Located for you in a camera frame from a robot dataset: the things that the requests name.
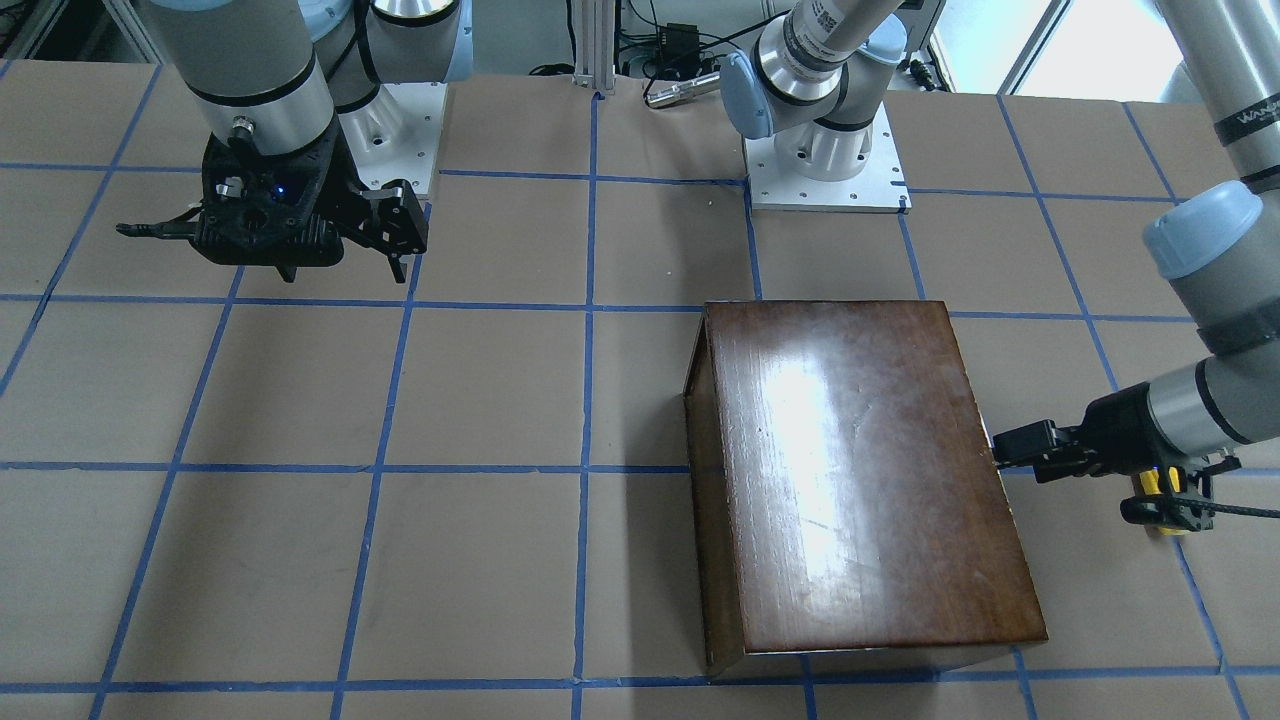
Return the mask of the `black idle gripper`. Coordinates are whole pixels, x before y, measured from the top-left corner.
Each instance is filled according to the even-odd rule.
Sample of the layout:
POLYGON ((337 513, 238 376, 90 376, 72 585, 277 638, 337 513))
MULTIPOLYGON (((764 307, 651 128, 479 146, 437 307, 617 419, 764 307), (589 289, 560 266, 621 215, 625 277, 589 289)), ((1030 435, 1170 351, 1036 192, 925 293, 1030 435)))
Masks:
POLYGON ((202 156, 202 205, 156 223, 116 223, 129 238, 189 242, 206 260, 274 266, 285 281, 300 268, 338 264, 346 252, 339 208, 349 200, 352 240, 387 258, 397 284, 411 258, 428 251, 429 222, 410 179, 356 190, 355 164, 340 129, 326 128, 294 152, 236 152, 216 137, 202 156))

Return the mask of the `black gripper at cabinet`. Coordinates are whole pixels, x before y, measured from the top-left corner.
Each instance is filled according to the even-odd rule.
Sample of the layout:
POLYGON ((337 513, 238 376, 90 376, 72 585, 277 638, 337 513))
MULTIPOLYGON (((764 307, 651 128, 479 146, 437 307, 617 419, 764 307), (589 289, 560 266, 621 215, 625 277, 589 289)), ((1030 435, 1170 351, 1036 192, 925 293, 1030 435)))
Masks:
POLYGON ((1121 501, 1123 519, 1157 530, 1210 530, 1215 511, 1165 498, 1211 497, 1202 495, 1201 483, 1192 479, 1204 462, 1164 438, 1151 415, 1148 396, 1148 386, 1133 386, 1097 398, 1076 429, 1059 428, 1044 419, 1001 432, 992 437, 995 464, 998 469, 1036 466, 1036 482, 1041 484, 1112 474, 1139 478, 1155 471, 1153 489, 1139 487, 1135 496, 1121 501))

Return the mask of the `silver robot arm at cabinet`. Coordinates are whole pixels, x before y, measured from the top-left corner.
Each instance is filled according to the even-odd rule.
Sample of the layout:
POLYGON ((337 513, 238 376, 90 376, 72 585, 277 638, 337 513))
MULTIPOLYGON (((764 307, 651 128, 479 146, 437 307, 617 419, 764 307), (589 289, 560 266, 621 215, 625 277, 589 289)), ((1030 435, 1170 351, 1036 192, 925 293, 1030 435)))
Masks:
MULTIPOLYGON (((719 74, 724 110, 745 138, 782 138, 800 172, 851 176, 815 160, 868 131, 902 59, 895 1, 800 1, 768 20, 719 74)), ((1041 483, 1126 475, 1137 493, 1123 518, 1167 533, 1207 530, 1219 514, 1271 518, 1220 503, 1213 478, 1236 451, 1277 437, 1277 4, 1161 1, 1213 133, 1236 178, 1178 204, 1144 228, 1162 278, 1207 348, 1198 363, 1094 400, 1075 427, 1051 420, 992 441, 997 468, 1030 468, 1041 483)))

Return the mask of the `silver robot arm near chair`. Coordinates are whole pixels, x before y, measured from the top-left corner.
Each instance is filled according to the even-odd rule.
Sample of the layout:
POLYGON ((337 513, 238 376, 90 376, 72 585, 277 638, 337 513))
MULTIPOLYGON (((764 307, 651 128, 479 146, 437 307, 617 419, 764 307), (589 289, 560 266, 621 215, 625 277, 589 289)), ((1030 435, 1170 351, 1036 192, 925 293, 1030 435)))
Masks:
POLYGON ((211 135, 201 199, 166 222, 116 225, 183 241, 227 266, 338 264, 383 255, 397 283, 428 250, 428 188, 407 177, 422 120, 393 87, 474 70, 470 1, 146 1, 146 26, 211 135))

